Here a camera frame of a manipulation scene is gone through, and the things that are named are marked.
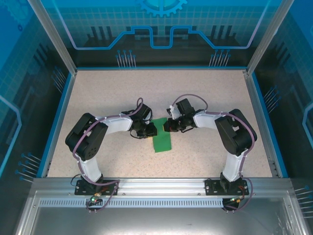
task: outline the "metal base plate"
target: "metal base plate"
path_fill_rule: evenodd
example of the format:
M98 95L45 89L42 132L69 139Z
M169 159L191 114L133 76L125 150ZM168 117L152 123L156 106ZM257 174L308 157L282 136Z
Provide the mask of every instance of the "metal base plate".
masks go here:
M109 183L112 180L104 180L103 183ZM75 195L94 195L96 193L96 190L91 189L88 187L89 185L86 184L83 180L78 180L76 182L76 188L75 188ZM114 190L115 184L108 185L108 186L103 186L103 188L107 188L105 191L102 192L103 196L110 196Z
M229 217L223 210L218 209L223 206L222 199L227 202L226 199L233 196L206 196L204 182L207 178L122 178L120 180L118 195L114 196L108 203L108 209L110 208L110 210L102 211L103 216L106 213L109 215L105 216L106 227L104 228L102 226L104 224L103 216L92 216L92 219L88 219L90 215L85 207L90 195L78 197L71 193L73 186L69 184L70 178L35 178L17 227L17 234L41 235L44 232L46 234L51 233L51 231L55 233L53 226L51 228L47 226L60 224L65 220L67 220L68 226L62 226L59 234L64 234L65 230L68 231L68 234L81 234L86 228L99 228L91 231L93 234L99 234L107 231L108 225L116 225L109 229L111 231L119 230L121 233L124 231L125 233L132 231L142 234L149 231L156 233L156 222L163 228L162 231L157 231L158 234L168 234L168 231L174 231L174 233L177 231L176 233L179 234L182 225L187 225L185 230L188 229L190 233L200 234L201 231L206 233L215 226L218 231L221 228L224 229L224 221L240 224L242 220L249 224L248 229L251 229L248 230L249 234L255 234L255 231L266 234L267 231L260 231L263 228L260 227L255 218L261 219L270 231L276 231L277 224L280 221L282 225L288 224L291 231L295 231L295 234L312 234L301 214L293 186L288 178L251 178L255 195L253 194L247 209L249 213L255 215L255 218L245 215L245 213ZM102 199L105 203L108 196ZM53 223L51 223L51 220L45 219L47 216L51 217L51 213L53 214ZM88 227L86 227L86 224L77 223L77 221L86 219L88 220ZM123 227L125 224L131 224L133 227ZM239 226L227 234L242 235L246 233L247 228L241 229Z
M228 192L224 191L220 184L220 180L207 179L204 181L204 185L205 195L207 196L240 196L243 194L243 192L238 188L239 186L243 186L245 188L244 194L249 195L249 189L246 180L241 180L241 182L237 184L233 190L228 190Z

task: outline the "metal slot strip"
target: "metal slot strip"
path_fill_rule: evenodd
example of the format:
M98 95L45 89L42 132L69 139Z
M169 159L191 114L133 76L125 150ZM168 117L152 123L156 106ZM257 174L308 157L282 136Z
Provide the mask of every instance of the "metal slot strip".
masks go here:
M41 199L39 207L45 208L84 208L86 198L45 198ZM103 202L92 208L102 207ZM108 208L222 208L221 198L113 198L107 205Z

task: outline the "black mounting bracket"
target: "black mounting bracket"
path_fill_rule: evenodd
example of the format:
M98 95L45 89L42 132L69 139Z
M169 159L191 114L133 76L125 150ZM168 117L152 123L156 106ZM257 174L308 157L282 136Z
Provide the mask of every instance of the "black mounting bracket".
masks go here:
M244 187L244 195L249 195L249 188L246 180L239 180L236 186L227 191L221 186L220 180L207 179L204 181L205 195L207 196L242 196L243 192L239 186Z
M112 180L102 180L101 183L109 183ZM100 186L100 187L94 187L94 185L86 182L85 180L78 180L76 182L75 187L75 195L83 195L83 196L93 196L95 193L102 191L101 195L104 196L110 196L114 190L114 187L116 184L108 185L108 186Z

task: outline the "blue trim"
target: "blue trim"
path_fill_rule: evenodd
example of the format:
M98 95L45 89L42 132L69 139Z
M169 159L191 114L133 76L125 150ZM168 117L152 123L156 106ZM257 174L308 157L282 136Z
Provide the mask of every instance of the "blue trim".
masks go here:
M264 113L264 116L265 116L266 123L268 125L269 134L270 134L270 137L271 137L273 145L274 145L274 149L275 149L275 152L276 152L278 164L279 164L280 170L282 172L282 177L288 178L288 173L287 173L287 170L286 170L286 167L285 167L285 164L284 164L284 160L283 160L282 154L280 152L280 149L279 149L279 146L278 146L278 142L277 142L274 130L273 130L273 126L272 126L272 124L270 122L268 111L266 110L266 105L265 105L265 102L263 100L261 89L260 89L259 83L258 83L258 81L256 79L256 75L255 75L254 72L252 74L252 79L253 79L253 82L254 82L254 85L255 85L258 97L260 99L260 103L261 103L261 106L262 106L262 110L263 110L263 113Z
M210 67L210 66L160 66L160 67L78 67L78 70L246 70L245 66Z
M140 5L138 2L142 0L117 0L117 1L86 1L86 0L75 0L75 7L134 7ZM54 2L51 0L42 0L42 4L45 8L52 8L54 6ZM268 1L267 0L253 0L253 1L247 1L247 0L219 0L219 1L209 1L209 0L188 0L187 1L188 6L235 6L235 7L241 7L241 6L263 6ZM281 0L272 0L271 6L279 6ZM59 8L72 8L73 7L73 1L57 1Z
M303 119L302 119L302 126L304 128L304 131L305 133L307 134L307 137L308 137L308 140L311 144L311 147L313 148L313 139L312 139L312 136L311 136L311 133L308 129L308 126L307 126L307 119L308 119L308 113L309 111L313 108L313 103L309 104L305 110L304 110L304 114L303 114Z
M14 144L15 144L15 141L16 141L16 139L17 139L17 137L18 137L18 135L19 135L19 132L20 132L20 130L21 130L21 127L22 127L22 119L21 119L21 114L20 114L19 109L18 109L17 107L15 107L14 104L11 104L11 103L10 103L9 101L7 101L2 95L0 95L0 100L1 100L3 103L5 103L12 111L15 112L16 117L17 117L17 119L18 119L18 124L19 124L18 127L17 127L16 130L15 130L14 136L13 136L13 138L12 138L12 140L11 140L11 143L10 143L10 145L9 145L9 147L8 147L8 150L6 151L6 154L5 154L5 156L4 156L3 162L2 162L2 164L1 164L1 166L0 166L0 178L1 178L1 175L2 175L2 173L3 173L3 171L4 171L4 168L5 168L5 165L6 165L8 159L9 159L9 157L10 157L10 154L11 154L11 152L12 152L12 149L13 149L13 146L14 146Z
M62 93L62 96L61 96L61 99L59 102L57 112L56 112L55 117L54 117L54 121L53 121L51 131L50 131L50 134L49 134L49 137L47 140L47 144L45 145L44 154L43 154L43 157L42 157L42 160L40 162L39 169L37 172L38 178L43 177L43 172L46 170L45 169L46 168L46 161L48 160L49 151L50 151L50 147L52 145L52 142L55 139L57 125L58 125L60 118L61 118L61 112L64 109L64 106L67 106L65 99L66 99L66 96L68 94L68 91L70 91L69 87L70 87L70 83L71 83L72 79L73 79L73 77L72 77L72 74L70 73L67 77L67 81L66 81L64 89L63 89L63 93Z
M192 25L175 25L173 27L171 27L170 29L170 42L169 42L169 45L168 46L155 46L154 45L154 36L153 36L153 30L150 26L148 25L142 25L142 26L139 26L139 25L136 25L136 26L131 26L131 30L130 31L123 31L121 32L115 39L114 41L108 46L108 47L78 47L75 42L74 42L74 39L62 17L62 14L58 8L58 6L56 5L56 2L55 0L52 0L53 4L54 4L54 7L55 7L55 10L63 24L63 27L68 35L68 38L69 40L71 41L73 47L76 49L76 50L110 50L112 49L113 46L115 46L115 44L124 36L124 35L135 35L135 30L136 29L147 29L149 30L149 35L150 35L150 46L151 48L153 49L170 49L172 48L173 46L173 41L174 41L174 30L175 29L188 29L188 34L198 34L199 36L201 36L205 41L206 43L208 43L213 49L248 49L251 44L252 44L252 41L254 39L254 36L256 35L259 27L260 27L260 24L263 20L263 17L268 9L268 6L271 2L271 0L269 0L259 18L259 21L257 23L257 25L255 26L255 29L249 39L249 42L246 46L215 46L209 39L208 37L206 37L206 35L202 32L202 31L198 31L198 30L193 30L192 29Z

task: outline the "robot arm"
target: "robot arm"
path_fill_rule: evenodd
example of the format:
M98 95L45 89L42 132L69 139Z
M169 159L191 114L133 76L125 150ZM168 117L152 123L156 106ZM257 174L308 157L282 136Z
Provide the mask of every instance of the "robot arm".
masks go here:
M76 156L79 157L83 173L93 182L98 183L102 179L95 155L99 151L105 135L119 131L136 131L138 139L157 135L156 127L150 122L152 110L148 106L143 104L139 112L129 117L125 116L131 112L133 111L122 112L118 116L108 117L96 124L77 148ZM102 117L94 117L89 113L82 115L65 141L71 152L84 132L100 119Z
M223 113L210 113L205 110L195 111L188 99L176 103L176 106L170 106L167 109L172 117L164 124L164 130L181 131L182 133L200 127L218 130L227 150L227 160L221 173L220 183L225 191L231 188L232 182L241 180L239 173L241 162L245 151L252 144L250 133L239 122ZM257 139L255 131L240 110L234 109L229 113L242 120L252 131L254 140Z

